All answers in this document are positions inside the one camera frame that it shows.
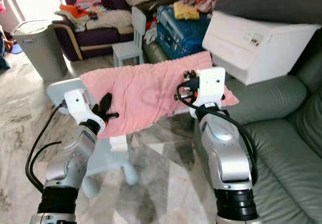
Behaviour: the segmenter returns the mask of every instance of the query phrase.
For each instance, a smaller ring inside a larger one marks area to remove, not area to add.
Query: pink towel
[[[175,101],[176,87],[183,81],[184,72],[212,67],[208,51],[157,64],[141,64],[90,71],[80,79],[100,102],[106,93],[113,96],[110,112],[119,118],[109,121],[99,138],[121,136],[149,127],[161,117],[185,108]],[[224,105],[238,103],[226,89]]]

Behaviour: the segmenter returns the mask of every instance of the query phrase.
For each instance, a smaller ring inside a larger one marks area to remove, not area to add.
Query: marble floor
[[[49,83],[25,54],[9,53],[7,59],[11,69],[0,76],[0,223],[29,223],[41,195],[25,176],[25,162],[53,106],[45,94]],[[111,67],[112,60],[108,55],[68,62],[65,78]],[[128,135],[138,184],[129,186],[121,169],[97,175],[101,188],[96,197],[79,192],[77,223],[215,223],[214,193],[193,148],[192,123],[182,114]],[[39,146],[63,139],[74,125],[70,116],[57,114]],[[41,180],[55,151],[53,146],[35,166]]]

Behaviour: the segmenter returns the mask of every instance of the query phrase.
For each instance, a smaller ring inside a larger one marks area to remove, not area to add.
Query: person's foot
[[[4,39],[4,44],[5,44],[6,50],[12,50],[12,48],[14,47],[14,43],[6,39]]]

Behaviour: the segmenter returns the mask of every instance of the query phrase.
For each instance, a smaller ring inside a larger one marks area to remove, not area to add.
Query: gray pillow
[[[215,9],[255,20],[322,24],[322,0],[216,0]]]

